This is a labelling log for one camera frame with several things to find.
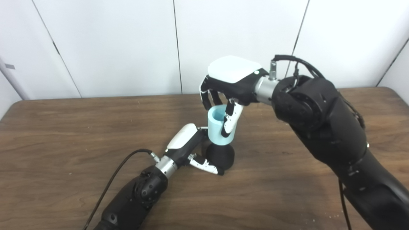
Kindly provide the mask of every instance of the black base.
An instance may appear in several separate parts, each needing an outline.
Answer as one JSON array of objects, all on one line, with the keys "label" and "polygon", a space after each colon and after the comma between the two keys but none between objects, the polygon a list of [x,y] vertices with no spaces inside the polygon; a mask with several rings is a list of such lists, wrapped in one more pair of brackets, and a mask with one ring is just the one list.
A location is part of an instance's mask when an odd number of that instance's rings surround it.
[{"label": "black base", "polygon": [[213,165],[227,170],[234,163],[234,149],[230,144],[216,145],[211,143],[206,149],[206,158]]}]

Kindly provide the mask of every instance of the wooden table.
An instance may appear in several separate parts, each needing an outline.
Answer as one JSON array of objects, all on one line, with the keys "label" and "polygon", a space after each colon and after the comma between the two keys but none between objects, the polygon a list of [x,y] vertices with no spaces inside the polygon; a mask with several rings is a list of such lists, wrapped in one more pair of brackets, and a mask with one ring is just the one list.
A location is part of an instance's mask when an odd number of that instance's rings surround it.
[{"label": "wooden table", "polygon": [[[372,153],[409,187],[409,107],[390,89],[341,90],[366,120]],[[187,123],[204,126],[198,95],[21,101],[0,121],[0,229],[80,230],[109,177],[138,148],[162,155]],[[143,229],[346,229],[337,178],[263,104],[246,107],[224,176],[178,170]],[[118,190],[153,164],[131,158]],[[348,203],[354,230],[369,229]]]}]

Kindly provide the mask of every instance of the light blue cup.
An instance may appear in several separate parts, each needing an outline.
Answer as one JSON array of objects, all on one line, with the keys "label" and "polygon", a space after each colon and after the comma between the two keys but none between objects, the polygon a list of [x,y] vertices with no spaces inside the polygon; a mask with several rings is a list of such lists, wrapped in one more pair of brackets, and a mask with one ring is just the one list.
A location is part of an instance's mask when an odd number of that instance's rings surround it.
[{"label": "light blue cup", "polygon": [[227,145],[232,142],[236,126],[231,134],[225,138],[222,136],[223,121],[225,119],[226,105],[213,106],[207,113],[208,135],[212,143],[216,145]]}]

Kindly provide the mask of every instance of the white wall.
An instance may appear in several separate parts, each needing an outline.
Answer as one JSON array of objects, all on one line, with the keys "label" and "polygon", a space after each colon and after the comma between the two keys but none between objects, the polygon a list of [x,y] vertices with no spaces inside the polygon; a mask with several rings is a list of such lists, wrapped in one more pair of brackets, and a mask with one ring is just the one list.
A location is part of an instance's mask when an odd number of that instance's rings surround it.
[{"label": "white wall", "polygon": [[[307,2],[34,0],[45,27],[32,1],[0,0],[0,64],[28,99],[198,93],[219,57],[291,54]],[[310,0],[294,54],[336,87],[375,86],[408,37],[409,1]]]},{"label": "white wall", "polygon": [[172,0],[34,0],[83,97],[180,94]]},{"label": "white wall", "polygon": [[294,54],[338,88],[375,86],[408,37],[407,0],[311,0]]},{"label": "white wall", "polygon": [[0,59],[26,99],[79,97],[31,1],[0,0],[0,22]]},{"label": "white wall", "polygon": [[0,72],[0,120],[10,106],[21,98]]},{"label": "white wall", "polygon": [[402,49],[379,86],[395,90],[409,105],[409,43]]},{"label": "white wall", "polygon": [[[307,0],[175,0],[183,93],[198,93],[207,67],[235,55],[266,70],[275,54],[291,54]],[[280,62],[284,77],[288,63]]]}]

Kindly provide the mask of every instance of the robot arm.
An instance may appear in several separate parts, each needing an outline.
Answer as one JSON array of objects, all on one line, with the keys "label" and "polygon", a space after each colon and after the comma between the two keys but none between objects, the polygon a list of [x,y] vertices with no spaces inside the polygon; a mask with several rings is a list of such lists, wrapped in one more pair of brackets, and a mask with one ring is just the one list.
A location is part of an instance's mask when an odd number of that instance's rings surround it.
[{"label": "robot arm", "polygon": [[[297,62],[294,76],[276,79],[279,60]],[[298,63],[305,65],[313,78],[298,75]],[[409,229],[408,190],[369,151],[360,114],[312,65],[294,56],[276,55],[267,73],[253,62],[228,56],[209,66],[202,89],[208,89],[213,100],[218,91],[241,106],[251,102],[271,105],[277,118],[289,123],[310,153],[334,171],[345,185],[346,198],[372,229]],[[205,98],[202,90],[203,104],[209,109]],[[226,111],[225,123],[229,116]]]},{"label": "robot arm", "polygon": [[223,175],[223,169],[212,165],[204,157],[191,153],[206,135],[206,127],[197,128],[194,124],[187,124],[170,141],[161,159],[150,153],[156,164],[144,169],[119,191],[104,209],[94,230],[138,229],[167,189],[168,179],[182,166],[192,165]]}]

